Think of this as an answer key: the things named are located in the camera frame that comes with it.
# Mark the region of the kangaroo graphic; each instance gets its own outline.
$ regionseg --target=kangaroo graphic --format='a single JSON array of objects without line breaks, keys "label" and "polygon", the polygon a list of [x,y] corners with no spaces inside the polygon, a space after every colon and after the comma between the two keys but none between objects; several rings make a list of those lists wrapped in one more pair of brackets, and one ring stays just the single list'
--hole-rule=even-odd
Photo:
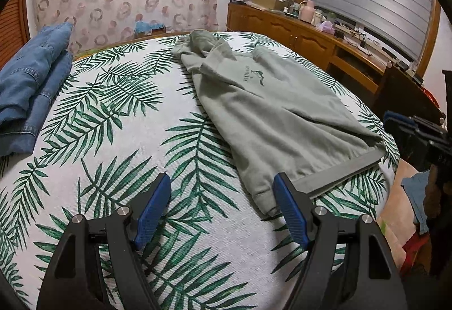
[{"label": "kangaroo graphic", "polygon": [[261,72],[260,70],[256,70],[256,71],[251,70],[251,72],[253,74],[256,74],[257,76],[259,76],[259,78],[260,78],[259,83],[260,83],[260,85],[264,86],[264,73]]}]

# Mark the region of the cabinet door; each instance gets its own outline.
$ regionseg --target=cabinet door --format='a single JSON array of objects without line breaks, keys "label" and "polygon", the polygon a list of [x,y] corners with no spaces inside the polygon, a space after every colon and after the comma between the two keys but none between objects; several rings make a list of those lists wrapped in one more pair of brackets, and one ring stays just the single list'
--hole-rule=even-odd
[{"label": "cabinet door", "polygon": [[263,11],[254,9],[254,8],[246,8],[246,29],[247,32],[254,32],[258,34],[268,35],[268,24],[267,24],[267,16]]},{"label": "cabinet door", "polygon": [[330,58],[333,56],[334,44],[310,32],[298,32],[295,35],[294,51],[326,70]]},{"label": "cabinet door", "polygon": [[227,13],[228,31],[247,31],[246,7],[237,4],[229,4]]},{"label": "cabinet door", "polygon": [[268,37],[293,50],[295,25],[284,17],[279,18],[275,15],[268,15],[267,26],[267,33],[265,34]]}]

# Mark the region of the denim jacket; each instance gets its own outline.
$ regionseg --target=denim jacket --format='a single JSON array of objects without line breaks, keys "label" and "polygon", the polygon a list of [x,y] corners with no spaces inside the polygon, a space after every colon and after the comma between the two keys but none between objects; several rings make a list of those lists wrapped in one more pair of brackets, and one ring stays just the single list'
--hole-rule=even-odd
[{"label": "denim jacket", "polygon": [[0,156],[11,153],[32,153],[36,138],[44,124],[53,99],[69,76],[72,54],[63,51],[50,68],[38,92],[31,97],[25,120],[6,121],[0,126]]},{"label": "denim jacket", "polygon": [[72,24],[44,27],[0,71],[0,126],[25,119],[30,98],[45,81],[51,65],[69,44]]}]

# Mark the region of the sweatshirt logo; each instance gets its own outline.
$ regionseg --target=sweatshirt logo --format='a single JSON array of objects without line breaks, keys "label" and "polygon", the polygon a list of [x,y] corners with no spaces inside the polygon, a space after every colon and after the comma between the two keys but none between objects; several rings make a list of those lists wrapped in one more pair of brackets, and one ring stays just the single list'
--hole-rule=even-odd
[{"label": "sweatshirt logo", "polygon": [[[261,72],[260,70],[251,70],[252,74],[256,74],[259,77],[259,83],[260,85],[264,86],[264,73]],[[249,66],[245,65],[245,73],[243,74],[243,81],[248,81],[250,79],[252,79],[253,77],[251,77],[249,75]]]},{"label": "sweatshirt logo", "polygon": [[260,70],[256,70],[256,71],[251,70],[251,72],[253,74],[256,74],[260,78],[259,79],[259,83],[260,83],[261,86],[264,86],[264,73],[261,72]]}]

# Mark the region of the bed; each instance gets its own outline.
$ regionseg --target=bed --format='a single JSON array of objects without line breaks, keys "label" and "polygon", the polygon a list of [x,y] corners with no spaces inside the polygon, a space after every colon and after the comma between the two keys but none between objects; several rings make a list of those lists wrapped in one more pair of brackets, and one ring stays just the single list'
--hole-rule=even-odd
[{"label": "bed", "polygon": [[[337,215],[374,218],[394,180],[399,152],[371,110],[336,80],[270,38],[218,32],[233,50],[263,45],[312,71],[370,130],[386,155],[316,199]],[[110,214],[159,172],[172,200],[140,253],[162,309],[282,309],[306,253],[280,216],[263,217],[240,183],[228,145],[169,50],[177,36],[106,49],[73,63],[34,153],[0,160],[0,268],[36,307],[41,280],[69,219]],[[108,248],[102,267],[121,308]],[[344,247],[336,248],[335,265]]]}]

